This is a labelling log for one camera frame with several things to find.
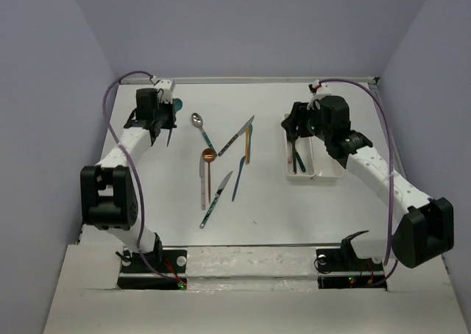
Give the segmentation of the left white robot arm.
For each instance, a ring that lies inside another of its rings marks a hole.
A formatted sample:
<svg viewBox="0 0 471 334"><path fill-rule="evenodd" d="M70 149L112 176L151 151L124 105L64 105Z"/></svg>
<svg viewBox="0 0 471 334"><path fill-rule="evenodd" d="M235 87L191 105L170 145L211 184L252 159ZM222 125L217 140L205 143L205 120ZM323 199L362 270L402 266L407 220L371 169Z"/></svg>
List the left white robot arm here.
<svg viewBox="0 0 471 334"><path fill-rule="evenodd" d="M80 172L82 223L114 235L146 271L161 267L163 246L158 234L144 225L144 193L136 163L162 130L176 127L183 103L173 91L170 81L138 89L121 136L112 133L115 146Z"/></svg>

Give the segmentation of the beige plastic spoon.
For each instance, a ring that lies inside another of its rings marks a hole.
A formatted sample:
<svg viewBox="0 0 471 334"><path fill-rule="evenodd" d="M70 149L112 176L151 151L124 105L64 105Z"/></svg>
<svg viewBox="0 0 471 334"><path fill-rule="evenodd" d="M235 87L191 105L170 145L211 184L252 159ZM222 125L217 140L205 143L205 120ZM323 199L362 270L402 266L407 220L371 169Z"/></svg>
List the beige plastic spoon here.
<svg viewBox="0 0 471 334"><path fill-rule="evenodd" d="M293 162L292 143L288 141L287 142L287 163L292 164L292 162Z"/></svg>

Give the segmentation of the gold spoon teal handle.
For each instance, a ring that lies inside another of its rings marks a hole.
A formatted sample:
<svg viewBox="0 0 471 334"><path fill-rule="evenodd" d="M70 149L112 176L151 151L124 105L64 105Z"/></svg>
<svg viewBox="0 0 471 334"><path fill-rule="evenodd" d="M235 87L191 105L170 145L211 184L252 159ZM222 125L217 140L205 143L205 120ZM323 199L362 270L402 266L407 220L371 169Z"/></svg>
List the gold spoon teal handle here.
<svg viewBox="0 0 471 334"><path fill-rule="evenodd" d="M304 162L302 161L302 158L299 154L299 152L297 151L297 166L300 167L300 170L301 172L306 172L306 167L305 167L305 164Z"/></svg>

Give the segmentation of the teal plastic spoon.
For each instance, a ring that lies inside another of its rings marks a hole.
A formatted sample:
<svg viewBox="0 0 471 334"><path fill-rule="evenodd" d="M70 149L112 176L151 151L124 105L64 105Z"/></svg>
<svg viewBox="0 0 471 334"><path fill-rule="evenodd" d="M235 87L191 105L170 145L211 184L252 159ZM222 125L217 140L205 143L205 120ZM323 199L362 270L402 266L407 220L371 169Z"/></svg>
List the teal plastic spoon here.
<svg viewBox="0 0 471 334"><path fill-rule="evenodd" d="M171 140L171 134L174 128L177 127L176 120L177 120L177 112L183 108L183 101L179 98L172 99L171 102L171 115L169 121L169 133L167 137L166 146L169 146Z"/></svg>

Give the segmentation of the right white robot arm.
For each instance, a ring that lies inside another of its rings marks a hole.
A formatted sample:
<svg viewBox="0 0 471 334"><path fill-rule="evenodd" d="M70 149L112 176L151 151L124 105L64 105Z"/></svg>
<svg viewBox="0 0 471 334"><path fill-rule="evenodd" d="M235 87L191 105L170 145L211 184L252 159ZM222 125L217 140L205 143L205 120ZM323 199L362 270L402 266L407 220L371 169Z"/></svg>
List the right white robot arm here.
<svg viewBox="0 0 471 334"><path fill-rule="evenodd" d="M432 198L397 173L370 139L352 129L350 108L343 97L326 95L295 102L281 126L290 142L320 139L332 159L384 202L388 208L385 257L413 269L454 247L451 202Z"/></svg>

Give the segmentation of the black spoon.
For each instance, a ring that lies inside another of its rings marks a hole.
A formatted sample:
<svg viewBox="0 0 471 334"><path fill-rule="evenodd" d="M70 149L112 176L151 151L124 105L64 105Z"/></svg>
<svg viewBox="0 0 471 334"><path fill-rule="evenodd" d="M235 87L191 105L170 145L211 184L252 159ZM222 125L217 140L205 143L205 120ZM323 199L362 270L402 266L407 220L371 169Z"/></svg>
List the black spoon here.
<svg viewBox="0 0 471 334"><path fill-rule="evenodd" d="M291 142L291 155L292 155L293 173L297 174L297 151L296 151L295 141Z"/></svg>

